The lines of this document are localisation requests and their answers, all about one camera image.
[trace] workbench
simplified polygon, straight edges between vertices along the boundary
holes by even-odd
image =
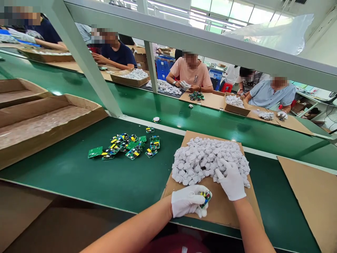
[[[0,79],[24,78],[50,92],[73,94],[101,105],[94,89],[81,73],[55,68],[0,53]],[[108,82],[122,112],[130,117],[160,125],[190,130],[241,142],[250,162],[251,178],[266,233],[274,247],[294,252],[320,252],[280,163],[281,155],[336,170],[337,147],[326,140],[301,134],[265,122],[225,113],[142,89]],[[300,119],[309,130],[327,133],[312,122]],[[104,145],[113,134],[144,135],[145,126],[106,118],[51,147],[4,170],[0,179],[81,199],[127,212],[138,213],[160,199],[171,171],[173,154],[183,136],[156,129],[160,152],[131,161],[126,157],[108,161],[88,160],[91,148]],[[181,225],[240,238],[239,230],[183,217]]]

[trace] dark hair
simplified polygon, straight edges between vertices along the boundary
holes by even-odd
[[[253,69],[247,69],[247,68],[244,68],[244,67],[240,67],[239,75],[241,77],[248,77],[253,72],[254,72]]]

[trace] white glove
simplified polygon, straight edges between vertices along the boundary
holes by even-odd
[[[283,118],[283,119],[288,119],[288,114],[287,114],[285,111],[279,111],[279,112],[277,113],[277,116],[278,116],[278,117],[281,117],[281,118]]]
[[[215,170],[219,182],[224,189],[230,201],[242,199],[246,196],[243,178],[240,175],[239,169],[235,163],[228,163],[226,165],[227,176],[221,173],[219,169]]]
[[[35,38],[33,36],[30,36],[30,35],[25,34],[25,33],[18,32],[14,29],[11,29],[11,28],[9,28],[8,31],[14,38],[16,38],[18,40],[27,41],[27,42],[30,42],[30,43],[36,43]]]
[[[199,218],[205,217],[207,215],[208,203],[203,209],[200,208],[200,205],[205,203],[205,198],[199,194],[200,192],[210,192],[210,190],[205,186],[196,184],[172,192],[171,204],[173,218],[182,217],[189,213],[196,213]]]
[[[191,86],[187,82],[185,82],[185,81],[180,81],[180,84],[181,84],[181,86],[182,86],[182,88],[183,88],[184,91],[186,91],[189,88],[191,88]]]

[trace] light blue shirt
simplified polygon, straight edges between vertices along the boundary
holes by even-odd
[[[270,86],[270,80],[261,81],[251,89],[250,95],[252,99],[249,100],[249,104],[266,109],[271,108],[278,102],[281,102],[283,106],[287,106],[291,105],[295,94],[296,88],[292,84],[274,93],[274,89]]]

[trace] red stool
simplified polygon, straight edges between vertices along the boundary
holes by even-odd
[[[231,93],[232,88],[233,88],[232,84],[224,83],[224,86],[222,87],[221,92],[229,92],[229,93]]]

